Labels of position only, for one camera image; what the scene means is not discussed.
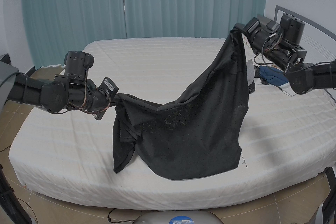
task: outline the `mattress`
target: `mattress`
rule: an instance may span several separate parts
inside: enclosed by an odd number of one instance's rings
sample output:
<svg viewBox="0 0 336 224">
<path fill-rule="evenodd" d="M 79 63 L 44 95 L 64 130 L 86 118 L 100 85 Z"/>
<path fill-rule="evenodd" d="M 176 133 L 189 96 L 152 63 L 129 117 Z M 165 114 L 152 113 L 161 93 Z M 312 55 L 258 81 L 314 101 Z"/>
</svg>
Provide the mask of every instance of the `mattress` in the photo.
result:
<svg viewBox="0 0 336 224">
<path fill-rule="evenodd" d="M 110 77 L 119 92 L 156 103 L 177 99 L 220 50 L 224 39 L 135 38 L 95 41 L 89 78 Z M 246 45 L 247 60 L 254 57 Z M 239 135 L 242 156 L 231 171 L 173 181 L 154 174 L 134 154 L 113 171 L 115 110 L 101 121 L 71 111 L 34 108 L 13 141 L 9 159 L 22 185 L 81 205 L 187 210 L 251 201 L 308 180 L 336 161 L 335 103 L 324 90 L 293 97 L 256 85 Z"/>
</svg>

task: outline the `blue round sticker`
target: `blue round sticker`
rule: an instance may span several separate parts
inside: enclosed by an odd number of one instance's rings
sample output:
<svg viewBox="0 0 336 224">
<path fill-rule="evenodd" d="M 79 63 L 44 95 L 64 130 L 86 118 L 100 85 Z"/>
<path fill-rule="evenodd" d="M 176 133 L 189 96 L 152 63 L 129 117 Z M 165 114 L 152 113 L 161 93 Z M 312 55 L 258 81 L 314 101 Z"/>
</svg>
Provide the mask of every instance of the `blue round sticker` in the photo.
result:
<svg viewBox="0 0 336 224">
<path fill-rule="evenodd" d="M 185 217 L 185 216 L 178 216 L 178 217 L 174 217 L 169 224 L 195 224 L 194 221 L 189 218 L 189 217 Z"/>
</svg>

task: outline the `black garment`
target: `black garment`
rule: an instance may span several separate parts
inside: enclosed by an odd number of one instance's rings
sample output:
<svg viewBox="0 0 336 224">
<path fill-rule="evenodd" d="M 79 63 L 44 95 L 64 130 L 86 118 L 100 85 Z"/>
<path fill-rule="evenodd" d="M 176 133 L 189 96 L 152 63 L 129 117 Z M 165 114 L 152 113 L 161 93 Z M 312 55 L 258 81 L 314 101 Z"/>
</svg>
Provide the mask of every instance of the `black garment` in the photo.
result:
<svg viewBox="0 0 336 224">
<path fill-rule="evenodd" d="M 236 168 L 248 95 L 242 35 L 233 28 L 212 64 L 176 101 L 161 105 L 118 94 L 114 171 L 127 165 L 134 150 L 154 173 L 173 180 Z"/>
</svg>

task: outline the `bed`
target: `bed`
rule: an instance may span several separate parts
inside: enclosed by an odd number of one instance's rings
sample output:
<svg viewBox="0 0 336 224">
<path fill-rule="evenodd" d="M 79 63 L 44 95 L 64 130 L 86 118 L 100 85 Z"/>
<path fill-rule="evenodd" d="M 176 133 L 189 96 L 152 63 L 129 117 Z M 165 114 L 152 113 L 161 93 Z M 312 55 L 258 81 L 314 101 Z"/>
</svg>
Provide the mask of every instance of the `bed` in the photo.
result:
<svg viewBox="0 0 336 224">
<path fill-rule="evenodd" d="M 166 103 L 209 66 L 223 42 L 134 38 L 95 41 L 84 51 L 95 57 L 89 78 L 96 84 L 107 76 L 119 92 Z M 253 59 L 247 45 L 245 50 L 246 59 Z M 113 108 L 101 121 L 78 111 L 53 115 L 34 108 L 13 141 L 9 159 L 22 185 L 76 204 L 150 210 L 224 207 L 266 196 L 333 166 L 335 108 L 325 90 L 290 97 L 274 86 L 256 85 L 239 135 L 239 166 L 200 179 L 159 177 L 136 154 L 115 174 Z"/>
</svg>

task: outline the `white headboard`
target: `white headboard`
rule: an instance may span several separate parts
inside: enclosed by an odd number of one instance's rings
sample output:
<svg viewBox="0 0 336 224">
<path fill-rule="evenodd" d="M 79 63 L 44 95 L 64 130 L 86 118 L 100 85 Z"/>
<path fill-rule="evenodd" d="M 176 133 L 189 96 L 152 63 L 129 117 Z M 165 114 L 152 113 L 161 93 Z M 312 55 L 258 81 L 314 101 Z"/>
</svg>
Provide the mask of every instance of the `white headboard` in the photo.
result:
<svg viewBox="0 0 336 224">
<path fill-rule="evenodd" d="M 307 51 L 305 62 L 317 63 L 333 61 L 336 59 L 336 34 L 321 25 L 280 6 L 275 7 L 274 20 L 280 23 L 283 13 L 288 13 L 305 23 L 300 46 Z M 327 92 L 336 99 L 336 90 L 328 89 Z"/>
</svg>

